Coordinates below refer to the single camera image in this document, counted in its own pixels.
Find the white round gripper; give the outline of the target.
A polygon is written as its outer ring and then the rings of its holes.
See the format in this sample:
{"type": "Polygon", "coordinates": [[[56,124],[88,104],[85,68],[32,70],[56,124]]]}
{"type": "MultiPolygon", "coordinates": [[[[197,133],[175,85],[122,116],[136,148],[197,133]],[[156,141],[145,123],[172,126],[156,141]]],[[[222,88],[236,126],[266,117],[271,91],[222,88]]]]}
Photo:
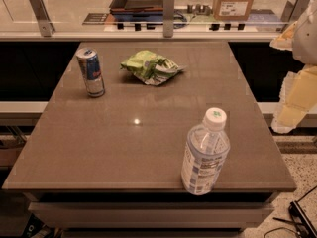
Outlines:
{"type": "Polygon", "coordinates": [[[283,80],[271,128],[279,134],[295,129],[317,105],[317,0],[311,0],[297,22],[290,24],[270,44],[272,48],[293,52],[306,65],[300,72],[289,72],[283,80]]]}

